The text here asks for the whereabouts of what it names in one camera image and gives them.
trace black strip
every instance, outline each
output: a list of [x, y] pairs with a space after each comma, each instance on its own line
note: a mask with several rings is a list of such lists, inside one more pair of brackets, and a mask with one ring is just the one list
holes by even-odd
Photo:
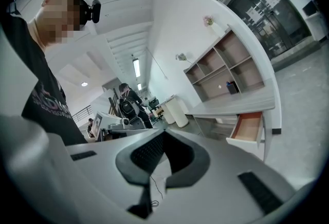
[[265, 214], [282, 205], [276, 195], [253, 172], [242, 173], [237, 177]]
[[96, 153], [94, 151], [87, 151], [87, 152], [71, 155], [71, 157], [72, 157], [73, 161], [77, 161], [77, 160], [87, 158], [90, 156], [95, 156], [95, 155], [96, 155]]
[[272, 135], [280, 135], [281, 128], [272, 128]]

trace white ceiling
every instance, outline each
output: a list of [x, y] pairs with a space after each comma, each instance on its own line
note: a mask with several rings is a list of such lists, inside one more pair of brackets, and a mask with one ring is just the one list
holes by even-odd
[[[17, 8], [29, 21], [43, 0], [16, 0]], [[49, 67], [69, 98], [80, 97], [87, 89], [118, 77], [137, 90], [146, 87], [147, 51], [153, 24], [153, 0], [99, 0], [99, 23], [88, 22], [84, 31], [75, 33], [66, 44], [46, 52]], [[140, 60], [141, 76], [136, 79], [132, 60]]]

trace neck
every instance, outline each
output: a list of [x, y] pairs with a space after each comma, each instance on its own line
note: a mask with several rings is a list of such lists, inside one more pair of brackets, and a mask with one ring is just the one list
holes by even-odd
[[46, 47], [48, 45], [47, 39], [44, 35], [42, 35], [42, 32], [38, 30], [38, 27], [36, 25], [36, 20], [33, 18], [28, 24], [27, 24], [28, 30], [30, 32], [30, 35], [32, 39], [39, 45], [41, 50], [43, 52], [46, 51]]

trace printed graphic on shirt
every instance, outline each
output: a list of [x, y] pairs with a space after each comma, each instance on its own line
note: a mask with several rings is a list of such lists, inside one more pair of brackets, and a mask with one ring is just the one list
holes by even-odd
[[67, 105], [62, 104], [55, 97], [51, 96], [44, 88], [42, 82], [38, 83], [31, 93], [33, 102], [45, 111], [56, 115], [72, 119]]

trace fluorescent light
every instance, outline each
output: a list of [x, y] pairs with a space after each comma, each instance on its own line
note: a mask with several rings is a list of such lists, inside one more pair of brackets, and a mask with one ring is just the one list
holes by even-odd
[[134, 60], [133, 60], [133, 64], [134, 64], [134, 69], [135, 69], [136, 78], [138, 78], [138, 77], [140, 76], [140, 71], [139, 71], [139, 59], [134, 59]]

